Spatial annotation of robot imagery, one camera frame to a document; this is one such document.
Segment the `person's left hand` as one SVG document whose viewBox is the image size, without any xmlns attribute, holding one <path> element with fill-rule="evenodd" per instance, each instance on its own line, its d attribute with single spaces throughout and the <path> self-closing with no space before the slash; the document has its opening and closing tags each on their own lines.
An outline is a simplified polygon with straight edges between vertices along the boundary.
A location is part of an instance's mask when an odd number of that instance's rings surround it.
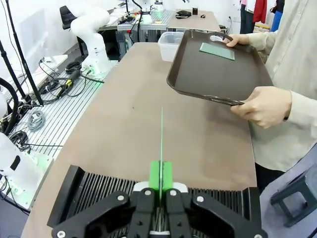
<svg viewBox="0 0 317 238">
<path fill-rule="evenodd" d="M 262 128 L 278 125 L 288 118 L 292 95 L 288 90 L 273 86 L 256 87 L 242 105 L 232 106 L 231 111 Z"/>
</svg>

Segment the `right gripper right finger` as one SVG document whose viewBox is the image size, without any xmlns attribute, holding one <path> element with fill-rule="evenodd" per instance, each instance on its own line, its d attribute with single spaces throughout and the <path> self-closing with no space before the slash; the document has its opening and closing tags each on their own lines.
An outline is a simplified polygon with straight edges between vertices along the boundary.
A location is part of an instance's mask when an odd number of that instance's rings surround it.
<svg viewBox="0 0 317 238">
<path fill-rule="evenodd" d="M 171 162 L 161 164 L 163 224 L 171 238 L 266 238 L 260 195 L 243 191 L 188 189 L 173 181 Z"/>
</svg>

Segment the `person's right hand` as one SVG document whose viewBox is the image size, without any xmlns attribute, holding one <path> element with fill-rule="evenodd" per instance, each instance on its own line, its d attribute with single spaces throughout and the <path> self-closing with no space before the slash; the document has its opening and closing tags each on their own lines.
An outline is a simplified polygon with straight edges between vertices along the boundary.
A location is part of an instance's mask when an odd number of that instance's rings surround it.
<svg viewBox="0 0 317 238">
<path fill-rule="evenodd" d="M 250 41 L 246 34 L 232 34 L 229 35 L 232 39 L 224 39 L 223 42 L 227 47 L 233 48 L 236 45 L 249 45 Z"/>
</svg>

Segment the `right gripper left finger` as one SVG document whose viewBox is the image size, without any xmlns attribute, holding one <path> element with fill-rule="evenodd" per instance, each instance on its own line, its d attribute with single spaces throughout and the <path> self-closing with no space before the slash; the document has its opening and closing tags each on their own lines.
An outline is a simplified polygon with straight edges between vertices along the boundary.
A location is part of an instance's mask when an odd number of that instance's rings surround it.
<svg viewBox="0 0 317 238">
<path fill-rule="evenodd" d="M 106 177 L 70 165 L 51 211 L 53 238 L 161 237 L 161 162 L 148 181 Z"/>
</svg>

